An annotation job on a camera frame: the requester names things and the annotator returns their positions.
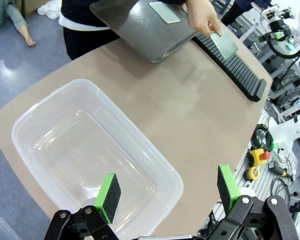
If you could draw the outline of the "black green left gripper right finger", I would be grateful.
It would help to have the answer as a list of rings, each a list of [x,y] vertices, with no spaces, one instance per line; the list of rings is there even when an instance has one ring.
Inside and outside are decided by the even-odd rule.
[[[240,192],[228,164],[218,166],[217,188],[225,217],[207,236],[208,240],[237,240],[245,229],[256,229],[263,240],[298,240],[299,236],[281,196],[262,201]]]

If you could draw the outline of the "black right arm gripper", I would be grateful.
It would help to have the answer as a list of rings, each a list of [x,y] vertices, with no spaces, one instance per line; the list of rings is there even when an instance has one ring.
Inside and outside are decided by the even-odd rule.
[[[274,40],[286,40],[292,35],[290,27],[282,19],[269,23],[271,29],[270,38]]]

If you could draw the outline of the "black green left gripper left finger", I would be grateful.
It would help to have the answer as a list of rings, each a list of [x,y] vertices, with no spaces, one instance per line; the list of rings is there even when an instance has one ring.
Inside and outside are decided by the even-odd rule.
[[[71,213],[57,211],[45,234],[46,240],[117,240],[111,229],[121,196],[116,174],[107,174],[92,204]]]

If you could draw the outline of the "person's left hand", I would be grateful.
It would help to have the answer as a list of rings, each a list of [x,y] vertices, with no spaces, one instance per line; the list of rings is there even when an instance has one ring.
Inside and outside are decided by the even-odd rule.
[[[187,0],[188,25],[197,32],[209,37],[212,33],[223,34],[217,13],[209,0]]]

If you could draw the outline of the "background person hand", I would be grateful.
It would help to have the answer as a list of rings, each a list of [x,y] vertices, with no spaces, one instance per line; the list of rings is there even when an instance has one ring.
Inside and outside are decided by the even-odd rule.
[[[18,29],[19,33],[23,36],[26,44],[29,47],[34,47],[36,45],[36,42],[31,38],[28,27],[26,24],[22,25],[19,29]]]

